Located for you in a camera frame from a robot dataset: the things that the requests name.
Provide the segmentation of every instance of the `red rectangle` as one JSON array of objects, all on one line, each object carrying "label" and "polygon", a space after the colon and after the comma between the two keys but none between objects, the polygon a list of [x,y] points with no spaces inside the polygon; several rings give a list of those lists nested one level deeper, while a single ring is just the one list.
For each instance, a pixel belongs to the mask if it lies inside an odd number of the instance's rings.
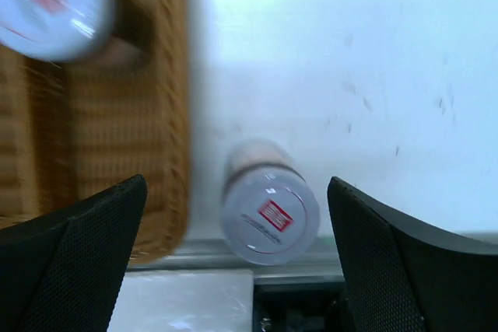
[{"label": "red rectangle", "polygon": [[284,210],[272,200],[268,200],[264,203],[258,209],[258,213],[280,232],[284,232],[287,227],[294,222],[294,220],[290,218],[290,215],[285,213]]}]

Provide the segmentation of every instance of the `bottle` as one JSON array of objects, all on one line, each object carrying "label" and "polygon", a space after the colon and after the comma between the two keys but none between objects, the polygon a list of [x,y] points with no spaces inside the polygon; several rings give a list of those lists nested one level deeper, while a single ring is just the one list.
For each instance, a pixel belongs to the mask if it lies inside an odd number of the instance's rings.
[{"label": "bottle", "polygon": [[316,239],[320,208],[289,155],[253,140],[229,158],[221,226],[225,241],[254,264],[284,264]]},{"label": "bottle", "polygon": [[150,18],[132,0],[0,0],[0,43],[42,61],[136,65]]}]

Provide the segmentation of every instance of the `brown basket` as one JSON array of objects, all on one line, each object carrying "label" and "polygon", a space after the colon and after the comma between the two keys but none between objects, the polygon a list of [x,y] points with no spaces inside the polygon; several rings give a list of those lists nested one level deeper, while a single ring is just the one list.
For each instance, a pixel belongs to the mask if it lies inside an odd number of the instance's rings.
[{"label": "brown basket", "polygon": [[132,263],[163,257],[188,221],[186,0],[136,0],[154,20],[136,72],[43,63],[0,48],[0,228],[133,174],[149,185]]}]

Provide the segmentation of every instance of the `black mesh texture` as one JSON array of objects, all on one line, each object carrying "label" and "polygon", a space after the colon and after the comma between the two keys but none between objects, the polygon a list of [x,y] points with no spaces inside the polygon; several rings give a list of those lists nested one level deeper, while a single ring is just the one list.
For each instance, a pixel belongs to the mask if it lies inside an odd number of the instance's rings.
[{"label": "black mesh texture", "polygon": [[79,203],[28,302],[18,331],[105,331],[146,202],[136,176]]},{"label": "black mesh texture", "polygon": [[358,331],[425,331],[389,225],[335,179],[328,204]]}]

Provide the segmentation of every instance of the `jar lid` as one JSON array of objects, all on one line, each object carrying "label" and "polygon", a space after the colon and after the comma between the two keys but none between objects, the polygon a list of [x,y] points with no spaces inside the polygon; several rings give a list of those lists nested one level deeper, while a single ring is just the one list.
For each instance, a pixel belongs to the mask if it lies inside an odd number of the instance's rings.
[{"label": "jar lid", "polygon": [[254,264],[284,264],[312,244],[320,208],[297,174],[264,168],[247,172],[227,191],[222,228],[230,249]]},{"label": "jar lid", "polygon": [[0,43],[31,58],[82,58],[108,38],[115,0],[0,0]]}]

